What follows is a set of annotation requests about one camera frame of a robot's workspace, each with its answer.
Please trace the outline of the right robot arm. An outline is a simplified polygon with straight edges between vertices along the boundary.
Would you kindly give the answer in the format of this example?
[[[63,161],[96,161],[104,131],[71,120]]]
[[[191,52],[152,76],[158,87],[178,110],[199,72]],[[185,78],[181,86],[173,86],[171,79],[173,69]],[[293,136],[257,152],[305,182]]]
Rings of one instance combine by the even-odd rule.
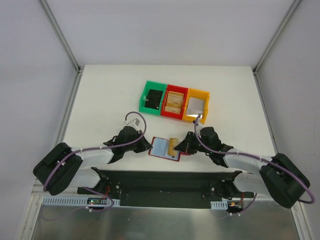
[[[240,172],[224,186],[224,197],[237,197],[242,192],[252,192],[271,197],[280,206],[290,209],[302,202],[309,192],[310,181],[283,153],[258,156],[243,152],[222,143],[212,126],[189,131],[175,150],[193,155],[204,153],[212,162]]]

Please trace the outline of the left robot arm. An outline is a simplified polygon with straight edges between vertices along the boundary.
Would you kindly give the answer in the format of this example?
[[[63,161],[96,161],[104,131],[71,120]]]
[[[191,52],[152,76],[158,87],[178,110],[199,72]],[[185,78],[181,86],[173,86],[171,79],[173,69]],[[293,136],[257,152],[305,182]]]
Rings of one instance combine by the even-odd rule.
[[[99,147],[73,149],[65,142],[59,143],[34,167],[33,174],[52,196],[70,185],[87,187],[99,195],[105,191],[106,183],[92,169],[94,165],[112,164],[122,159],[126,152],[139,154],[152,148],[141,130],[125,126]]]

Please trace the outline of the red leather card holder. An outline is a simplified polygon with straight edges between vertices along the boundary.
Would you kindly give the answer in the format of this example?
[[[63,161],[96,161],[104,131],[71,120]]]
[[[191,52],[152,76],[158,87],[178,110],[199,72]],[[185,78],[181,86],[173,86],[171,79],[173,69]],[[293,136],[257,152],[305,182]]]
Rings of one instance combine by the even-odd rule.
[[[168,145],[169,139],[160,138],[160,137],[153,137],[151,142],[152,148],[149,150],[148,154],[152,157],[157,157],[161,159],[166,159],[174,162],[179,162],[181,156],[188,156],[187,153],[181,153],[177,151],[176,157],[168,156]]]

